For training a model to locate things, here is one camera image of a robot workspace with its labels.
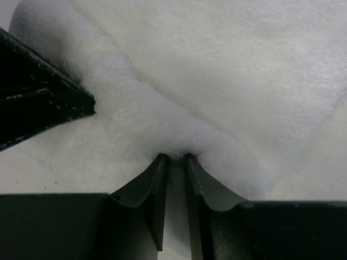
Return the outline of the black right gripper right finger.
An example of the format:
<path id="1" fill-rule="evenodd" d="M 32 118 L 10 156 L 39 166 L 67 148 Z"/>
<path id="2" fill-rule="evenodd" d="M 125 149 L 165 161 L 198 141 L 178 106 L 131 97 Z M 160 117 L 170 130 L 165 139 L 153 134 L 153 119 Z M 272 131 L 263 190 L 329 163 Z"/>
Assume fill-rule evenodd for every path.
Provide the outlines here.
<path id="1" fill-rule="evenodd" d="M 192 259 L 248 259 L 236 193 L 185 156 L 185 198 Z"/>

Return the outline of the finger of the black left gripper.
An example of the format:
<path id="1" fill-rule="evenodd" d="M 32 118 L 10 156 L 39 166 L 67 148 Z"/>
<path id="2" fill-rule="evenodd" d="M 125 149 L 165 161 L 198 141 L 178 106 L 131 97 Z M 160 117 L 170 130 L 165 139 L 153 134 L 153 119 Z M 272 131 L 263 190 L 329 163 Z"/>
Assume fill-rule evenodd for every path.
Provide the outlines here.
<path id="1" fill-rule="evenodd" d="M 94 96 L 1 30 L 1 151 L 95 114 Z"/>

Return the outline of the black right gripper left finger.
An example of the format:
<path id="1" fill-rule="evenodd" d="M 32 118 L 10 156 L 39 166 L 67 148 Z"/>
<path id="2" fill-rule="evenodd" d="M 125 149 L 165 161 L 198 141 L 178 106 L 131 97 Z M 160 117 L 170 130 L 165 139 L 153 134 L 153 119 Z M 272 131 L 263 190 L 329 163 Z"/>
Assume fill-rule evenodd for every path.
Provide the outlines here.
<path id="1" fill-rule="evenodd" d="M 108 241 L 112 251 L 162 251 L 168 157 L 109 196 Z"/>

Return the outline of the white towel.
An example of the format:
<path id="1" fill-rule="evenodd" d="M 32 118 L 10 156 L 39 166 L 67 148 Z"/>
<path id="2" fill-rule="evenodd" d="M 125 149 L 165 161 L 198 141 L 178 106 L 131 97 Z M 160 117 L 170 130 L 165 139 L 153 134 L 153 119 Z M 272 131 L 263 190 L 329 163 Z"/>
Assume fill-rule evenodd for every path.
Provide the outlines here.
<path id="1" fill-rule="evenodd" d="M 9 31 L 95 96 L 21 147 L 77 189 L 192 153 L 248 199 L 346 198 L 346 1 L 22 1 Z"/>

